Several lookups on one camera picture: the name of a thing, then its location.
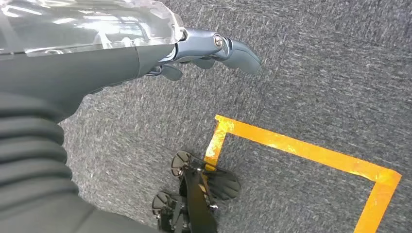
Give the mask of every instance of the caster wheel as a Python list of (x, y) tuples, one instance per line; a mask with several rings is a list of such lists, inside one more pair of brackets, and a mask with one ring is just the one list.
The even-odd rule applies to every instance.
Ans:
[(159, 215), (160, 211), (168, 206), (170, 195), (165, 192), (159, 192), (152, 201), (152, 211), (154, 215)]
[(179, 151), (172, 160), (173, 176), (182, 175), (182, 167), (190, 163), (191, 154), (185, 151)]

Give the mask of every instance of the screw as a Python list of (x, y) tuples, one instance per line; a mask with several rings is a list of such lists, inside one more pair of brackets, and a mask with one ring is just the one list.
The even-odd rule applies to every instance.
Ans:
[(213, 39), (214, 39), (215, 46), (218, 49), (223, 47), (223, 38), (219, 34), (216, 34)]

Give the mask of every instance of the transparent plastic cover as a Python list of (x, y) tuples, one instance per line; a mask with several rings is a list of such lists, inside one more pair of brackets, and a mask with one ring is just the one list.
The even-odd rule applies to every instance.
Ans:
[(0, 0), (0, 54), (174, 44), (180, 16), (153, 0)]

